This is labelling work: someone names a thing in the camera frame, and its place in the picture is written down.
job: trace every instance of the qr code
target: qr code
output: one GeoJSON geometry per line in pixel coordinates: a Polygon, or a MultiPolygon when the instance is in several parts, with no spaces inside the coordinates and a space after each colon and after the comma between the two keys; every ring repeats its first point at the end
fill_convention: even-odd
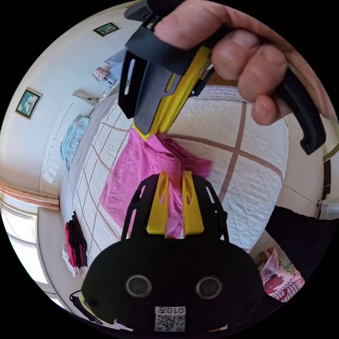
{"type": "Polygon", "coordinates": [[[155,330],[158,332],[184,332],[185,315],[155,315],[155,330]]]}

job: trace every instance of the yellow plastic piece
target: yellow plastic piece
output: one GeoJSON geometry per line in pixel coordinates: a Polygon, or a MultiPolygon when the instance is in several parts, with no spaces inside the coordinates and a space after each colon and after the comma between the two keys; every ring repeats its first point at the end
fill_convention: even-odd
{"type": "Polygon", "coordinates": [[[183,224],[184,237],[198,235],[204,231],[197,194],[195,192],[192,172],[183,173],[183,224]]]}
{"type": "Polygon", "coordinates": [[[168,187],[169,178],[164,171],[159,174],[158,184],[156,187],[151,213],[148,219],[148,234],[167,235],[168,220],[168,187]]]}
{"type": "MultiPolygon", "coordinates": [[[[178,83],[175,92],[172,95],[164,97],[160,101],[154,121],[147,135],[143,135],[133,123],[134,128],[145,141],[155,135],[158,131],[160,133],[167,132],[173,125],[186,100],[192,93],[194,86],[201,78],[202,71],[204,71],[209,62],[210,54],[211,50],[207,47],[202,46],[199,49],[187,72],[178,83]]],[[[175,76],[176,75],[173,73],[166,87],[166,91],[169,91],[171,88],[175,76]]]]}

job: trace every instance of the black handle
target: black handle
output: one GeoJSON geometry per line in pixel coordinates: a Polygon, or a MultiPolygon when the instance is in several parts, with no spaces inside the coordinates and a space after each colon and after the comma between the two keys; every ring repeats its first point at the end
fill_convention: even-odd
{"type": "MultiPolygon", "coordinates": [[[[220,28],[204,42],[204,45],[213,48],[231,30],[226,26],[220,28]]],[[[298,120],[304,133],[300,145],[305,153],[310,155],[319,149],[326,141],[326,133],[320,113],[304,85],[290,68],[287,68],[284,79],[276,88],[274,95],[285,101],[298,120]]]]}

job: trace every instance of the camera lens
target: camera lens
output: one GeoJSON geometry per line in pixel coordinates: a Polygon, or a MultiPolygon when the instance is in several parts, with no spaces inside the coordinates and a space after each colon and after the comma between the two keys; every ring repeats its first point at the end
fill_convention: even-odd
{"type": "Polygon", "coordinates": [[[135,298],[144,298],[152,291],[152,284],[143,275],[132,275],[126,281],[125,288],[127,293],[135,298]]]}
{"type": "Polygon", "coordinates": [[[206,276],[196,285],[196,293],[202,299],[214,299],[222,291],[222,283],[215,276],[206,276]]]}

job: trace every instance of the fingernail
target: fingernail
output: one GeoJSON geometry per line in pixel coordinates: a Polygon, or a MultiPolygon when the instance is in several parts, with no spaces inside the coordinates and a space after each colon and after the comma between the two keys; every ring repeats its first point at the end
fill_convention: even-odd
{"type": "Polygon", "coordinates": [[[231,33],[231,39],[239,46],[252,49],[259,44],[258,37],[245,30],[236,30],[231,33]]]}
{"type": "Polygon", "coordinates": [[[267,118],[270,115],[270,111],[260,101],[255,102],[254,109],[256,114],[260,115],[262,118],[267,118]]]}
{"type": "Polygon", "coordinates": [[[286,62],[284,54],[274,46],[265,46],[263,54],[269,62],[277,66],[281,66],[286,62]]]}

